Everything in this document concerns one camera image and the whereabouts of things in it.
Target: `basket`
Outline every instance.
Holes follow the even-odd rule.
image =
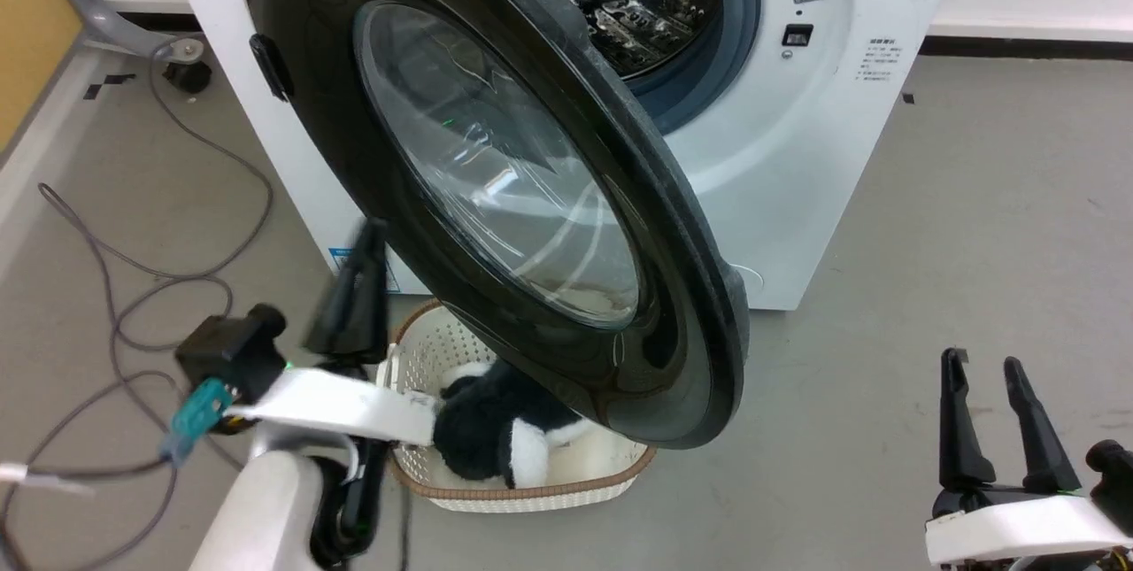
[[[495,355],[440,301],[417,309],[398,330],[378,382],[392,389],[440,394],[448,370]],[[433,448],[400,446],[393,475],[414,494],[451,511],[525,513],[566,509],[620,496],[649,465],[656,448],[597,428],[551,454],[546,487],[508,489],[502,480],[469,481],[453,475]]]

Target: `blue connector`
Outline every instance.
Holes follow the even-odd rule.
[[[232,404],[232,394],[219,378],[207,378],[185,400],[169,424],[169,434],[161,442],[161,455],[173,468],[181,467],[194,445],[224,417]]]

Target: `black and white plush toy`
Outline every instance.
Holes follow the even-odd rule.
[[[595,427],[505,361],[465,364],[442,381],[433,445],[466,480],[503,476],[512,489],[542,487],[551,449]]]

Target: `laundry basket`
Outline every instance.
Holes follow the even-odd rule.
[[[438,397],[441,377],[454,366],[495,358],[440,301],[417,309],[398,330],[393,342],[377,378],[399,392]],[[548,476],[553,484],[528,489],[508,489],[502,481],[462,480],[449,472],[433,448],[398,448],[392,470],[414,494],[451,511],[523,513],[615,498],[649,465],[656,448],[598,428],[556,452],[552,453]],[[562,465],[556,468],[556,462]]]

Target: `yellow board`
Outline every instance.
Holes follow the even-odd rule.
[[[8,146],[80,26],[67,0],[0,0],[0,151]]]

